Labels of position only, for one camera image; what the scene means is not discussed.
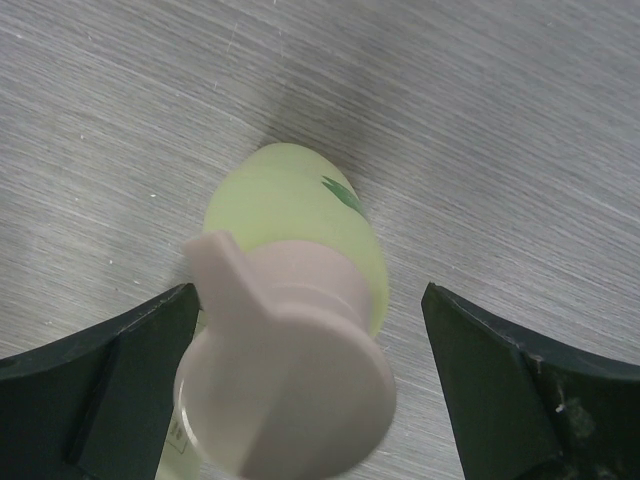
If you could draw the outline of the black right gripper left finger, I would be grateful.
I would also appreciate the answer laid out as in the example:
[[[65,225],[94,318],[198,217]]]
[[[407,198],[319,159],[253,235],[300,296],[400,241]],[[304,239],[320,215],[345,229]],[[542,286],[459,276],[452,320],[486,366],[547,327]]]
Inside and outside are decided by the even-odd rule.
[[[4,479],[152,479],[199,300],[178,285],[1,361]]]

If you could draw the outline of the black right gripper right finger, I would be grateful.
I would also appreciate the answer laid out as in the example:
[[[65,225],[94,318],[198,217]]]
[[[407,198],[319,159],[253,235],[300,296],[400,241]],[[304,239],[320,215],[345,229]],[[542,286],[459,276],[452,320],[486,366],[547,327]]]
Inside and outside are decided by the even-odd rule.
[[[639,368],[431,283],[421,301],[467,479],[636,479]]]

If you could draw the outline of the green pump bottle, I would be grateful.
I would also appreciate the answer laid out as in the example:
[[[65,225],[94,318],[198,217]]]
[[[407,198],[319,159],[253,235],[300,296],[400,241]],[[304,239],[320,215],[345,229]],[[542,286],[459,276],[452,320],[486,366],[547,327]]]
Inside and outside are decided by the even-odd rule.
[[[341,171],[300,145],[258,149],[183,252],[199,315],[157,477],[210,462],[238,479],[331,479],[365,460],[396,410],[375,340],[389,280]]]

